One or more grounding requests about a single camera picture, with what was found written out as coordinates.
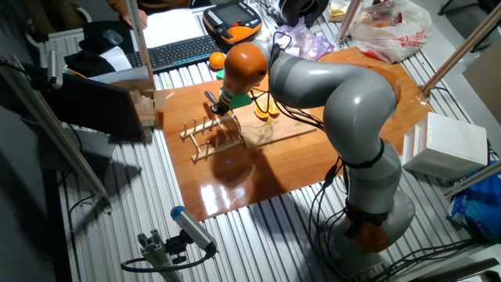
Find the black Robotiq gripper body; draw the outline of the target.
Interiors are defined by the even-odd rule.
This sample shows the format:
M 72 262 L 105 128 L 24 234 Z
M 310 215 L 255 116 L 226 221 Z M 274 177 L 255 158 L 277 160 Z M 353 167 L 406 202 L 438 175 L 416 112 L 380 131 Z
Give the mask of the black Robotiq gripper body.
M 225 113 L 231 110 L 230 105 L 224 101 L 218 101 L 211 105 L 211 109 L 217 109 L 219 112 L 219 116 L 223 116 Z

